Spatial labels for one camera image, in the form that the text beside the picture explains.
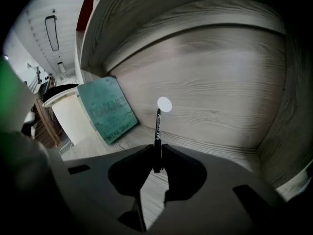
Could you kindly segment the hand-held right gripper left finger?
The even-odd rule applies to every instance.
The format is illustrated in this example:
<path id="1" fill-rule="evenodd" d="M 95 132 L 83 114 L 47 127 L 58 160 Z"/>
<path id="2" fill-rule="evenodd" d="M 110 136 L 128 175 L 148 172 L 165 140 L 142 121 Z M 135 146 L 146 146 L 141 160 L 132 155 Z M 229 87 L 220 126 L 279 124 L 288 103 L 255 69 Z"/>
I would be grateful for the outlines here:
<path id="1" fill-rule="evenodd" d="M 61 160 L 62 220 L 71 235 L 141 235 L 140 190 L 152 170 L 153 146 Z"/>

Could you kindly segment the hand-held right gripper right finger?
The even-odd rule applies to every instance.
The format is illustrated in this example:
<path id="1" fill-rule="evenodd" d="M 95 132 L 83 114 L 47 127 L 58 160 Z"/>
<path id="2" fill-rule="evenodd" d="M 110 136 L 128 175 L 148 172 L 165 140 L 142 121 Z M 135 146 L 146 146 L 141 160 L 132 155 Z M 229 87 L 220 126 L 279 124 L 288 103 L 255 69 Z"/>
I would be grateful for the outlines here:
<path id="1" fill-rule="evenodd" d="M 246 168 L 178 146 L 163 146 L 169 189 L 154 235 L 259 235 L 275 230 L 284 199 Z"/>

